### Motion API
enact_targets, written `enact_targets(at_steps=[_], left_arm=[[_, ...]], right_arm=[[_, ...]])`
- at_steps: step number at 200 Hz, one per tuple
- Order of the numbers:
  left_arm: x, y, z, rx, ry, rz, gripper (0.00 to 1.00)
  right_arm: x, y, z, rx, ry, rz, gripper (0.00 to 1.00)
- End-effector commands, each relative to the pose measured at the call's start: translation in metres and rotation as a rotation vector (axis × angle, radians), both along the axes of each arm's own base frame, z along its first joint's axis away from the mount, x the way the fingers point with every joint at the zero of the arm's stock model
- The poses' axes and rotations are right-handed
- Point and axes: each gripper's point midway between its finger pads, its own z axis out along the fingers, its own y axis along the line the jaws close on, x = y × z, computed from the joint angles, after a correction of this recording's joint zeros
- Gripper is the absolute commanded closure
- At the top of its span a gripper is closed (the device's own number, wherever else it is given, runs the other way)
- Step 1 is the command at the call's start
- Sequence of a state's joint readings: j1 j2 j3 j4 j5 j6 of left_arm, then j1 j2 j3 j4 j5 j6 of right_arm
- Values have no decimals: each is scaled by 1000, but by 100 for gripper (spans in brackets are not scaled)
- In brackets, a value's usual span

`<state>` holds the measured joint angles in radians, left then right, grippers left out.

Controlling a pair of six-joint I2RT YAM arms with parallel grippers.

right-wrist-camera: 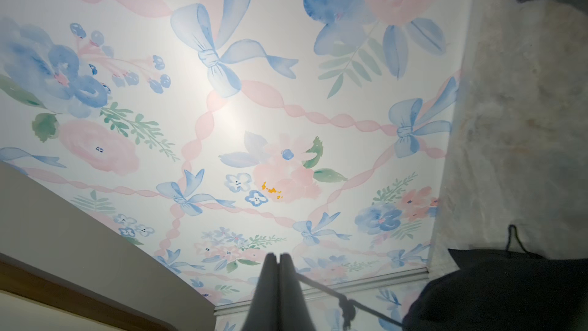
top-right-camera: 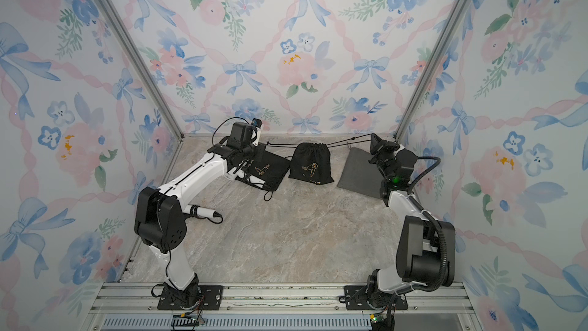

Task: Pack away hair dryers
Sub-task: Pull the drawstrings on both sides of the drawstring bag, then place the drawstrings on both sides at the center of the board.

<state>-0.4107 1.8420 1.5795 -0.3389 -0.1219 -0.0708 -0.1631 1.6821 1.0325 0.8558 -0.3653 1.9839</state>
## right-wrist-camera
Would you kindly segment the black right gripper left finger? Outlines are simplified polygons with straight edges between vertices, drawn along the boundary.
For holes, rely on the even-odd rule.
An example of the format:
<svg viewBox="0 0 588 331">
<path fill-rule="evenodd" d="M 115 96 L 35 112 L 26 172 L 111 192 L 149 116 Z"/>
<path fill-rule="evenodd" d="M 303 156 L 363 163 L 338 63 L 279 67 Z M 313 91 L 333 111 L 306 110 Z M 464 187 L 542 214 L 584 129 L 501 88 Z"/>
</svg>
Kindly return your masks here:
<svg viewBox="0 0 588 331">
<path fill-rule="evenodd" d="M 260 278 L 254 292 L 242 331 L 276 331 L 279 321 L 279 266 L 275 254 L 270 253 L 263 262 Z"/>
</svg>

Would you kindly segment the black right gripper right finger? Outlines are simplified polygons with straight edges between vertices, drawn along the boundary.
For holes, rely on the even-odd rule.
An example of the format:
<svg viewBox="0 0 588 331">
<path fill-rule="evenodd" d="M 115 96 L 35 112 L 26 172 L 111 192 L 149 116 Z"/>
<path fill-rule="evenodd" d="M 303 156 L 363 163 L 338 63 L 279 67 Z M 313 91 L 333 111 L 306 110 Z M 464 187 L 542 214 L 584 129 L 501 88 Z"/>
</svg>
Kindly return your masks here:
<svg viewBox="0 0 588 331">
<path fill-rule="evenodd" d="M 315 331 L 291 256 L 281 254 L 278 266 L 278 330 Z"/>
</svg>

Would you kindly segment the plain black drawstring pouch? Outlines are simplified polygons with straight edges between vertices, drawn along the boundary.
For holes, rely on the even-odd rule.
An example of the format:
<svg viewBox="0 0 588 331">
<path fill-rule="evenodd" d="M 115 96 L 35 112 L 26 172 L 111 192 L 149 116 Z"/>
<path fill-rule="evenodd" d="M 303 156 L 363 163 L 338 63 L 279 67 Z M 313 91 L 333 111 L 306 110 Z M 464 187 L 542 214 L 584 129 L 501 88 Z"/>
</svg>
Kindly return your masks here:
<svg viewBox="0 0 588 331">
<path fill-rule="evenodd" d="M 551 260 L 522 248 L 449 251 L 457 271 L 428 283 L 403 319 L 385 316 L 303 275 L 339 299 L 344 328 L 356 310 L 392 330 L 585 330 L 587 260 Z"/>
</svg>

